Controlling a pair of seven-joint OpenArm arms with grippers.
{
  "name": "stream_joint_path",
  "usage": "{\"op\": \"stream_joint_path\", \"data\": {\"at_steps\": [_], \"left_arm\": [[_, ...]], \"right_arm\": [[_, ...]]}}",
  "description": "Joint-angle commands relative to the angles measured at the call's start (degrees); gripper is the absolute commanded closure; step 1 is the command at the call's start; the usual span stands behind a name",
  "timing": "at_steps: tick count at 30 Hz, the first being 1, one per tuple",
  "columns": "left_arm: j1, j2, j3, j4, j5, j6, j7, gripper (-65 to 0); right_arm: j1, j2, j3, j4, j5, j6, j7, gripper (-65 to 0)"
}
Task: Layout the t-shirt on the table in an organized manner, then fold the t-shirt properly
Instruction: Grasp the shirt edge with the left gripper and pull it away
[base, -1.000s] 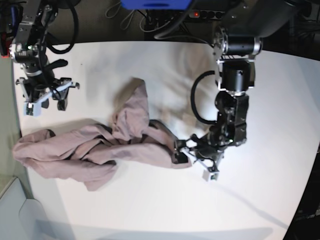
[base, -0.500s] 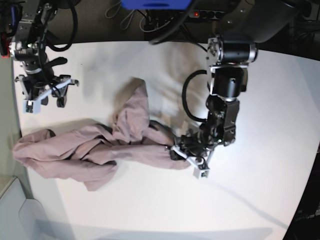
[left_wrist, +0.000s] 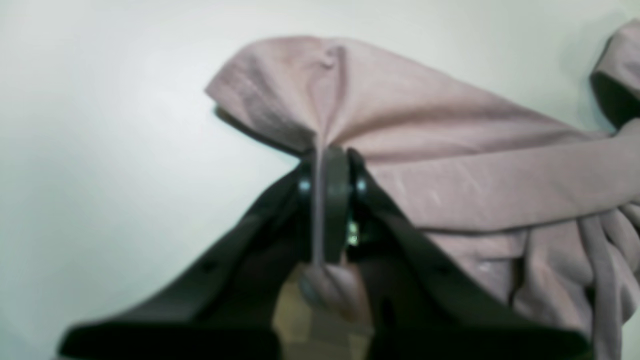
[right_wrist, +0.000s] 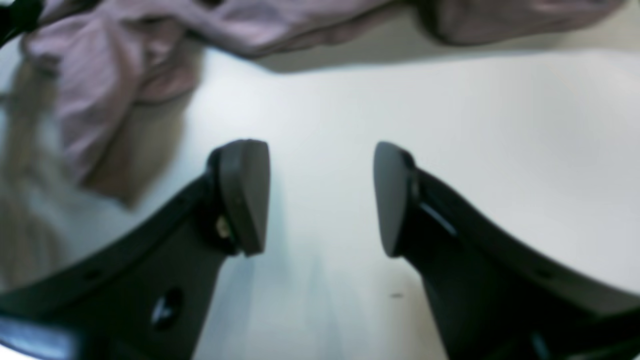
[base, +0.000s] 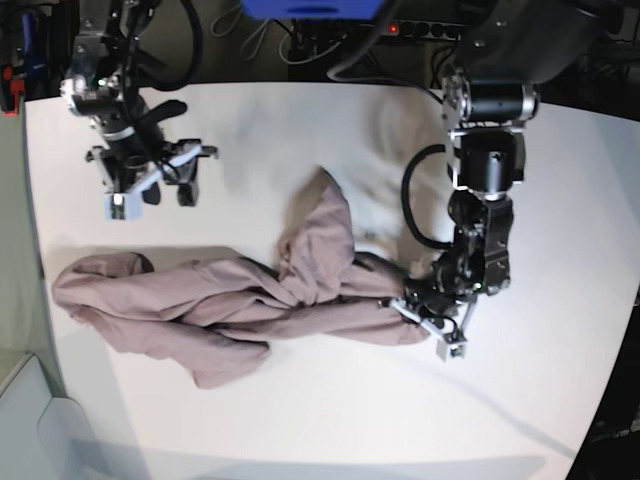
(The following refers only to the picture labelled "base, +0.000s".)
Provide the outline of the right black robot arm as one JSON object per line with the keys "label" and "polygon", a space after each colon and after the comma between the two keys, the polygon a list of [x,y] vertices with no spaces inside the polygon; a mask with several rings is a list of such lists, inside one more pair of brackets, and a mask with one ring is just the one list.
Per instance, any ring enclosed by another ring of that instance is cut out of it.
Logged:
{"label": "right black robot arm", "polygon": [[197,173],[202,158],[217,157],[214,146],[199,139],[166,140],[161,122],[186,113],[179,100],[149,108],[140,94],[141,82],[161,92],[186,87],[203,57],[203,30],[192,2],[182,2],[191,30],[192,55],[186,73],[173,81],[151,72],[160,61],[139,46],[141,34],[153,19],[156,1],[81,1],[79,29],[70,64],[60,85],[70,111],[89,119],[103,140],[88,151],[106,188],[111,216],[126,218],[126,208],[161,200],[159,186],[177,189],[182,207],[197,203]]}

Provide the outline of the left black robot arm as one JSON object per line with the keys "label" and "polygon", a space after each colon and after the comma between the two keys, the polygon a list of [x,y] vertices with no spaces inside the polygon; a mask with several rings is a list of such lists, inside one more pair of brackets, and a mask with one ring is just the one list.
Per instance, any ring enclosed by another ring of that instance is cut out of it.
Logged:
{"label": "left black robot arm", "polygon": [[315,207],[283,241],[272,274],[243,258],[200,262],[206,293],[183,321],[238,341],[266,342],[330,334],[404,345],[441,334],[460,345],[460,304],[510,282],[509,198],[524,173],[521,127],[538,108],[537,88],[562,72],[602,31],[604,1],[499,1],[465,35],[443,80],[448,140],[427,146],[449,156],[454,190],[451,242],[423,238],[440,253],[413,279],[354,248],[347,201],[328,179]]}

